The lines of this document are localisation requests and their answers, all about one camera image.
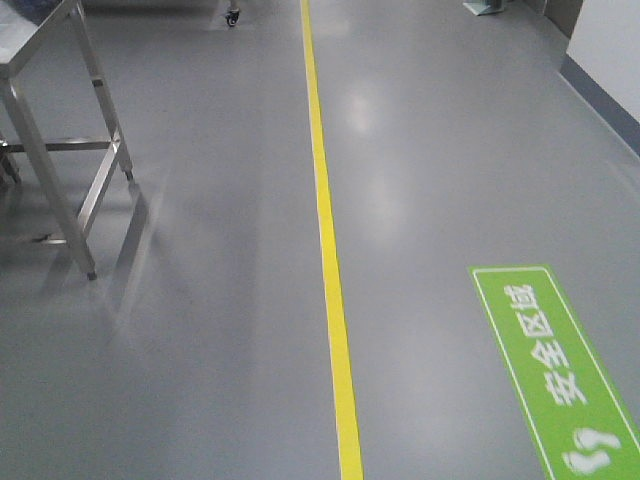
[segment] caster wheel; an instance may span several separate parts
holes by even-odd
[[[228,11],[224,18],[227,20],[227,25],[235,27],[238,23],[238,17],[240,17],[240,10]]]

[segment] wall baseboard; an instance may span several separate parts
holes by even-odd
[[[605,92],[569,55],[565,56],[560,74],[640,156],[640,123]]]

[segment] metal table leg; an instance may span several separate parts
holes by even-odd
[[[71,10],[70,16],[76,38],[80,44],[82,57],[84,58],[87,70],[89,71],[96,97],[98,97],[102,116],[104,117],[107,129],[109,130],[109,135],[111,135],[111,140],[119,142],[117,153],[118,163],[120,164],[122,171],[127,176],[127,180],[132,180],[133,174],[131,173],[131,170],[133,168],[133,164],[131,163],[129,151],[124,140],[124,135],[122,134],[122,128],[120,128],[120,122],[116,115],[116,109],[113,104],[113,100],[111,99],[111,93],[107,87],[102,67],[94,53],[93,45],[89,38],[85,21],[86,17],[80,2],[78,2],[73,10]]]
[[[80,270],[93,280],[96,278],[95,262],[80,225],[62,191],[60,180],[29,106],[15,80],[1,79],[0,86],[7,112],[64,235],[60,243],[66,243]]]

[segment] stainless steel table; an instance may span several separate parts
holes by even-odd
[[[15,78],[47,41],[48,34],[67,18],[71,19],[106,123],[109,136],[104,139],[70,138],[45,142]],[[128,180],[133,179],[133,166],[102,68],[93,52],[79,0],[0,0],[0,89],[21,142],[9,144],[0,132],[0,171],[19,183],[13,154],[26,153],[60,228],[59,233],[21,236],[12,241],[66,245],[80,270],[93,280],[96,278],[95,262],[87,246],[87,237],[116,165],[120,165]],[[105,149],[106,154],[76,215],[49,152],[95,149]]]

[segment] gray epoxy floor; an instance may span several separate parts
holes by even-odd
[[[519,2],[311,4],[367,478],[543,478],[471,265],[551,264],[638,422],[639,164],[566,40]],[[338,478],[298,2],[90,20],[137,185],[95,283],[1,252],[0,476]],[[68,33],[23,79],[52,136],[99,127]],[[23,170],[3,230],[46,221]]]

